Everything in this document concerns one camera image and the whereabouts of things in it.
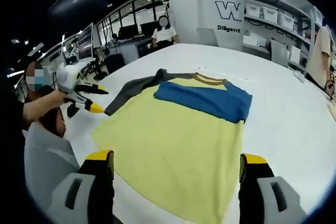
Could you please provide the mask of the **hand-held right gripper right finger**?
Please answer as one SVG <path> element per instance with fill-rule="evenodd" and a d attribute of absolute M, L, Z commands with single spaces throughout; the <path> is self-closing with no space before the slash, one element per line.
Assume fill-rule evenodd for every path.
<path fill-rule="evenodd" d="M 258 155 L 240 155 L 240 223 L 301 223 L 299 194 Z"/>

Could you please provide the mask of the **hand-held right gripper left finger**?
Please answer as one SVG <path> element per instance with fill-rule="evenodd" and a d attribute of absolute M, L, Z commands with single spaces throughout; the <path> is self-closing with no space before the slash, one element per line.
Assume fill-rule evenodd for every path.
<path fill-rule="evenodd" d="M 51 195 L 53 223 L 114 223 L 114 152 L 99 151 L 86 157 Z"/>

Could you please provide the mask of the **person's left hand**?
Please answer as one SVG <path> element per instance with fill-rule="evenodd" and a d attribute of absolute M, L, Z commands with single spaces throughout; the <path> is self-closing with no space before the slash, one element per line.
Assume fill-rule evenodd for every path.
<path fill-rule="evenodd" d="M 67 94 L 58 89 L 49 94 L 50 102 L 55 106 L 64 104 L 66 98 L 68 98 Z"/>

